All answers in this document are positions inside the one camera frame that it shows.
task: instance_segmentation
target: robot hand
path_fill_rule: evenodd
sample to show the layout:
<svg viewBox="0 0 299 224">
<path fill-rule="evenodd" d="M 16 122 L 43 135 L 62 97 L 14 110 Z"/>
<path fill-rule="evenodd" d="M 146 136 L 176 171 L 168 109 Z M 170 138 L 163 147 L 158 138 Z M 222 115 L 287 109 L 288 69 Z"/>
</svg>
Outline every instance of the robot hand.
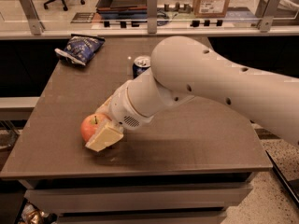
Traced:
<svg viewBox="0 0 299 224">
<path fill-rule="evenodd" d="M 159 43 L 150 63 L 150 69 L 120 86 L 97 110 L 111 119 L 118 137 L 122 127 L 138 129 L 156 113 L 201 96 L 227 105 L 298 147 L 299 79 L 233 63 L 183 36 Z M 120 140 L 109 135 L 92 137 L 87 147 L 98 150 L 93 147 L 99 143 Z"/>
</svg>

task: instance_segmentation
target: apple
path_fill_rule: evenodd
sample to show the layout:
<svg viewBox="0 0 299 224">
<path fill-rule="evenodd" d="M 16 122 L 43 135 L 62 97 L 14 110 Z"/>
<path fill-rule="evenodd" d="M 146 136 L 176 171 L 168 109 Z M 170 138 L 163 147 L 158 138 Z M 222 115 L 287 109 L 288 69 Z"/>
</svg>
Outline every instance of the apple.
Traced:
<svg viewBox="0 0 299 224">
<path fill-rule="evenodd" d="M 100 123 L 105 120 L 111 120 L 107 115 L 102 113 L 94 113 L 86 117 L 81 123 L 81 135 L 85 142 L 89 141 L 90 138 L 94 135 L 97 127 Z"/>
</svg>

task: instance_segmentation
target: blue can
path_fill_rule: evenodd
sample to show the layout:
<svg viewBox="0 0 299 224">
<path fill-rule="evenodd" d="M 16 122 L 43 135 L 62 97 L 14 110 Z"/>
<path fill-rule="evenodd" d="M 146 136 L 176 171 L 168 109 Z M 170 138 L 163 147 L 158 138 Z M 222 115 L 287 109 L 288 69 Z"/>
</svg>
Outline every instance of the blue can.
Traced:
<svg viewBox="0 0 299 224">
<path fill-rule="evenodd" d="M 150 56 L 138 56 L 133 63 L 133 78 L 150 68 Z"/>
</svg>

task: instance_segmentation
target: workbench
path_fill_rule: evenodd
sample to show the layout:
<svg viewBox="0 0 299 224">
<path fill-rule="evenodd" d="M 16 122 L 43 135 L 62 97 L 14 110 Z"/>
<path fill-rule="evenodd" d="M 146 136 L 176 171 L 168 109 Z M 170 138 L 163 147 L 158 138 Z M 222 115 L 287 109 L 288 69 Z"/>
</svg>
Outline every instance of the workbench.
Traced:
<svg viewBox="0 0 299 224">
<path fill-rule="evenodd" d="M 83 119 L 133 78 L 134 58 L 163 39 L 108 37 L 86 67 L 59 61 L 0 177 L 19 180 L 57 223 L 221 223 L 272 167 L 250 121 L 229 107 L 196 98 L 99 153 L 80 135 Z"/>
</svg>

